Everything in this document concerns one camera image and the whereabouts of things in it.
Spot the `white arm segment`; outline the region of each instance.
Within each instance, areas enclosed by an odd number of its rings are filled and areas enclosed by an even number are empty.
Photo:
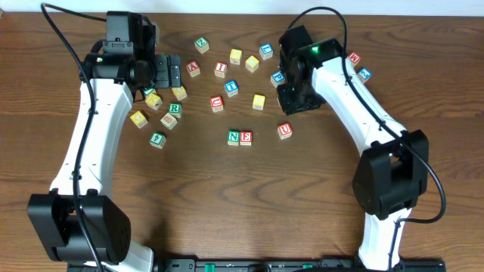
[[[96,114],[82,155],[79,194],[85,195],[88,189],[96,189],[99,195],[113,199],[114,160],[123,123],[133,105],[133,97],[126,83],[116,84],[112,79],[91,79],[91,85],[96,98]],[[69,150],[51,184],[51,190],[57,188],[60,195],[73,194],[71,173],[91,106],[85,83],[82,83],[80,91],[81,105]],[[119,265],[107,266],[117,272],[151,272],[153,261],[154,253],[151,249],[131,240],[125,260]],[[90,261],[85,265],[95,267],[96,263]]]
[[[343,74],[341,57],[323,62],[323,66],[314,69],[312,73],[312,87],[333,108],[346,129],[351,134],[358,152],[371,147],[371,143],[379,141],[385,144],[394,138],[380,126],[355,96],[346,84]],[[352,77],[352,83],[370,108],[386,122],[386,125],[399,136],[405,127],[395,121],[374,99],[365,85],[356,75],[350,60],[346,59],[346,70]],[[380,220],[375,215],[365,214],[365,234],[358,255],[367,269],[387,270],[389,251],[395,230],[397,218],[407,218],[411,209],[403,209],[392,213],[387,219]],[[402,237],[403,224],[397,233],[396,245],[393,251],[392,266],[400,261],[399,244]]]

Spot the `toy block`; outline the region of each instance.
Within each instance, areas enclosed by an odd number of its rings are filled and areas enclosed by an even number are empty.
[[[200,75],[200,65],[196,60],[187,63],[187,71],[191,77]]]
[[[187,91],[185,90],[185,87],[180,87],[180,88],[172,88],[173,94],[176,96],[176,99],[178,101],[183,100],[187,97]]]
[[[197,41],[195,41],[195,48],[201,54],[203,54],[209,50],[209,41],[207,41],[204,37],[200,37]]]
[[[176,121],[176,118],[169,113],[165,114],[165,116],[160,121],[169,130],[172,130],[172,128],[178,123],[178,121]]]
[[[278,134],[281,140],[289,138],[293,134],[293,129],[290,127],[289,123],[285,123],[278,126]]]
[[[232,49],[232,51],[230,51],[230,63],[239,65],[241,58],[242,58],[241,50]]]
[[[371,77],[371,72],[370,70],[363,68],[358,72],[358,77],[361,79],[361,82],[366,83]]]
[[[264,110],[265,96],[256,94],[252,102],[252,108],[256,110]]]
[[[240,132],[239,131],[228,131],[227,144],[228,145],[239,145]]]
[[[153,110],[158,110],[162,103],[161,98],[156,94],[148,95],[144,101]]]
[[[237,86],[235,80],[231,80],[225,83],[225,91],[227,92],[227,95],[229,97],[233,97],[234,95],[239,93],[239,86]]]
[[[144,96],[147,97],[150,94],[157,94],[157,90],[155,88],[146,88],[143,90]]]
[[[215,64],[215,75],[221,78],[225,78],[225,75],[227,74],[227,64],[226,63],[221,63],[217,62]]]
[[[250,56],[246,61],[245,61],[245,67],[252,73],[254,73],[257,68],[259,68],[259,60],[257,60],[257,57]]]
[[[252,132],[242,131],[240,133],[240,145],[252,145]]]
[[[144,117],[143,113],[141,111],[137,111],[135,114],[131,115],[129,117],[138,128],[144,127],[144,125],[148,124],[148,120],[146,120],[146,117]]]
[[[361,57],[358,56],[355,52],[351,53],[349,56],[348,56],[349,60],[351,61],[351,63],[353,64],[353,67],[354,66],[357,66],[358,65],[358,62],[360,62],[361,60]]]
[[[273,53],[274,53],[274,50],[272,49],[272,46],[270,44],[262,45],[259,49],[260,57],[263,60],[267,60],[271,58]]]
[[[166,142],[165,135],[156,133],[156,132],[153,133],[153,135],[151,135],[150,144],[152,146],[162,149],[163,146],[165,145],[165,142]]]
[[[168,113],[176,118],[182,117],[182,105],[180,103],[171,103],[168,108]]]
[[[281,71],[278,71],[277,73],[274,73],[271,76],[271,83],[276,88],[279,85],[284,84],[284,80],[286,80],[286,77],[284,76],[284,74]]]
[[[210,105],[214,113],[224,110],[224,102],[221,96],[210,98]]]

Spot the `cube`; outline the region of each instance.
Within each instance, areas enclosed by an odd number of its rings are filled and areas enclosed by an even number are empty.
[[[273,53],[274,53],[274,50],[272,49],[272,46],[270,44],[262,45],[259,49],[260,57],[263,60],[267,60],[271,58]]]
[[[240,145],[252,145],[252,132],[242,131],[240,133]]]
[[[215,64],[215,75],[221,78],[225,78],[225,75],[227,74],[227,64],[226,63],[221,63],[217,62]]]
[[[158,110],[162,103],[161,98],[153,93],[149,94],[144,101],[153,110]]]
[[[235,80],[231,80],[225,83],[225,91],[227,92],[227,95],[229,97],[233,97],[234,95],[239,93],[239,86],[237,86]]]
[[[200,37],[197,41],[195,41],[195,48],[201,54],[203,54],[209,50],[209,41],[207,41],[204,37]]]
[[[361,57],[358,56],[355,52],[351,53],[349,56],[348,56],[349,60],[351,61],[351,63],[353,64],[353,67],[354,66],[357,66],[358,65],[358,62],[360,62],[361,60]]]
[[[370,70],[363,68],[358,72],[358,77],[361,79],[361,82],[366,83],[371,77],[371,72]]]
[[[176,118],[169,113],[165,114],[165,116],[160,121],[169,130],[172,130],[172,128],[175,127],[175,125],[178,123],[178,121],[176,121]]]
[[[224,110],[224,102],[221,96],[210,98],[210,105],[214,113]]]
[[[183,100],[187,97],[187,91],[185,90],[185,87],[180,87],[180,88],[172,88],[173,94],[176,96],[176,99],[178,101]]]
[[[146,88],[143,90],[144,96],[147,97],[150,94],[157,94],[157,90],[155,88]]]
[[[146,117],[144,117],[143,113],[141,111],[137,111],[135,114],[131,115],[129,117],[138,128],[144,127],[144,125],[148,124],[148,120],[146,120]]]
[[[187,71],[191,77],[200,75],[200,65],[196,60],[187,63]]]
[[[293,134],[293,129],[290,127],[289,123],[285,123],[278,126],[278,134],[281,140],[289,138]]]
[[[227,144],[237,146],[239,145],[239,138],[239,131],[228,131]]]
[[[252,102],[252,108],[256,110],[264,110],[265,96],[256,94]]]
[[[275,88],[277,88],[281,84],[284,84],[284,80],[286,80],[286,77],[281,71],[278,71],[271,76],[271,83]]]
[[[257,68],[259,68],[259,60],[257,60],[257,57],[250,56],[246,61],[245,61],[245,67],[252,73],[254,73]]]
[[[230,51],[230,63],[239,65],[241,58],[242,58],[241,50],[232,49],[232,51]]]
[[[174,117],[181,118],[182,117],[182,105],[180,103],[171,103],[169,105],[168,113],[173,115]]]
[[[163,146],[165,145],[165,142],[166,142],[165,135],[163,135],[161,133],[157,133],[157,132],[155,132],[155,133],[153,133],[153,135],[151,135],[150,144],[152,146],[162,149]]]

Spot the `white wall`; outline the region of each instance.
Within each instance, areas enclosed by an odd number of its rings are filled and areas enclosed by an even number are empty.
[[[0,0],[0,8],[40,11],[41,2],[79,12],[298,14],[325,5],[342,14],[484,16],[484,0]]]

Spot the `wooden table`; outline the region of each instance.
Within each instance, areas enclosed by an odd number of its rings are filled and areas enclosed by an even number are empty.
[[[105,37],[104,24],[53,15],[78,55]],[[183,117],[167,131],[159,119],[175,101],[161,90],[158,111],[144,102],[150,122],[138,129],[126,119],[114,167],[116,204],[130,217],[132,236],[164,252],[199,258],[320,258],[354,255],[364,212],[351,180],[358,152],[333,110],[285,116],[269,76],[278,51],[250,73],[228,63],[232,48],[259,57],[259,46],[278,39],[294,16],[150,14],[161,28],[158,52],[197,60],[202,74],[182,69],[188,98]],[[484,270],[484,20],[459,17],[348,16],[349,50],[374,75],[367,83],[382,106],[409,131],[430,140],[430,162],[445,186],[448,209],[437,224],[405,225],[400,253],[442,258],[448,271]],[[342,38],[335,16],[302,19],[315,41]],[[200,54],[194,40],[205,36]],[[31,193],[47,193],[70,142],[79,109],[77,68],[41,14],[5,14],[0,20],[0,270],[65,270],[49,261],[28,217]],[[235,79],[240,93],[224,94]],[[225,109],[212,113],[209,97]],[[254,94],[267,97],[252,109]],[[277,125],[290,122],[281,141]],[[251,147],[230,147],[228,130],[250,129]],[[154,131],[166,133],[162,150]],[[428,191],[412,215],[433,217],[439,196]]]

